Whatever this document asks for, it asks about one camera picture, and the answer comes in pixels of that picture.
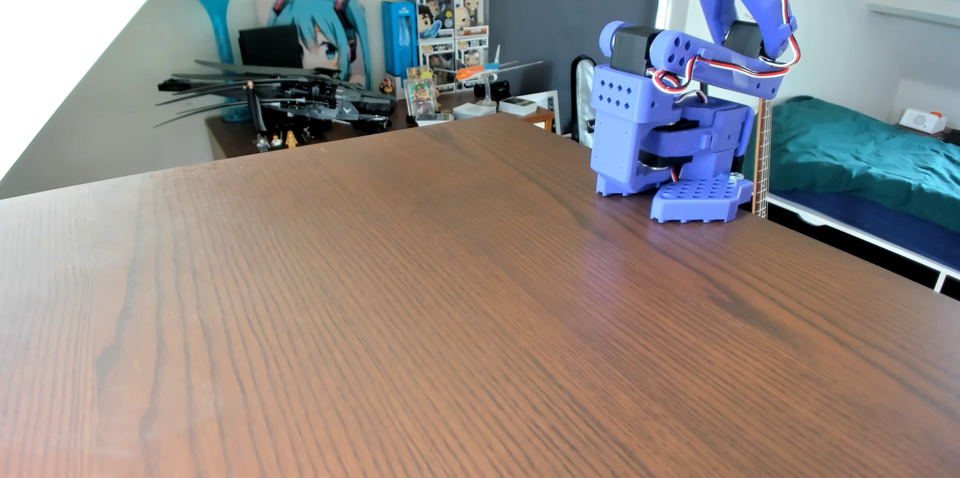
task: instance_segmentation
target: blue vase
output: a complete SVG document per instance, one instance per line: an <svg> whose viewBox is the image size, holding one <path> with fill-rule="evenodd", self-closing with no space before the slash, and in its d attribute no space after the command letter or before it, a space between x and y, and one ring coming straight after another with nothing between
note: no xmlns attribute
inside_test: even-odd
<svg viewBox="0 0 960 478"><path fill-rule="evenodd" d="M234 47L231 45L231 32L227 29L227 5L231 0L199 0L210 16L213 24L213 35L217 39L217 55L223 64L234 63ZM227 98L229 102L236 99ZM250 119L250 110L245 107L230 107L222 109L223 119L228 122L242 122Z"/></svg>

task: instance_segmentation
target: guitar case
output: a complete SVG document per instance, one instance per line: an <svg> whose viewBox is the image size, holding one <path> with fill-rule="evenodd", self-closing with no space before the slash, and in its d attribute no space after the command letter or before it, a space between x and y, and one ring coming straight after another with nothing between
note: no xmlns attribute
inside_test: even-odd
<svg viewBox="0 0 960 478"><path fill-rule="evenodd" d="M594 59L581 54L570 68L570 108L573 109L570 125L571 138L588 147L594 147L594 124L596 111L591 106L591 92L594 90Z"/></svg>

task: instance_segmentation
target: wood grain surface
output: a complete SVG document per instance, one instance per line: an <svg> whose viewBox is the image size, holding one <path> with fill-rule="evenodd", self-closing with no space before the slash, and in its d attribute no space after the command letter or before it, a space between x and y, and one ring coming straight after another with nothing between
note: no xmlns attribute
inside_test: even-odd
<svg viewBox="0 0 960 478"><path fill-rule="evenodd" d="M0 476L960 475L960 304L513 117L0 201Z"/></svg>

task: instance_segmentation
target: black monitor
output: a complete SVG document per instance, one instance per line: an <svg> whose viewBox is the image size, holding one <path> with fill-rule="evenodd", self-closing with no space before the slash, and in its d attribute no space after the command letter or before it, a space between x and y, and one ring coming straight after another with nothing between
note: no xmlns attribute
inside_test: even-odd
<svg viewBox="0 0 960 478"><path fill-rule="evenodd" d="M240 58L245 66L304 67L304 52L294 24L240 30Z"/></svg>

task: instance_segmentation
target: funko pop box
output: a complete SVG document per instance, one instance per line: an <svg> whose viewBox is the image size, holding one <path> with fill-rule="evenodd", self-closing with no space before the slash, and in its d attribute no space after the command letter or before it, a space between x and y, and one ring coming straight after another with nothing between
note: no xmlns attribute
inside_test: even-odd
<svg viewBox="0 0 960 478"><path fill-rule="evenodd" d="M406 0L416 4L417 39L453 37L453 0Z"/></svg>
<svg viewBox="0 0 960 478"><path fill-rule="evenodd" d="M490 28L490 0L454 0L456 37L486 35Z"/></svg>
<svg viewBox="0 0 960 478"><path fill-rule="evenodd" d="M457 40L457 71L463 68L483 66L490 63L490 40L488 36L469 37ZM482 80L457 81L457 91L474 90L474 85L483 84Z"/></svg>
<svg viewBox="0 0 960 478"><path fill-rule="evenodd" d="M457 50L453 38L433 39L419 42L419 63L428 66L437 78L437 90L441 94L454 92L457 88Z"/></svg>

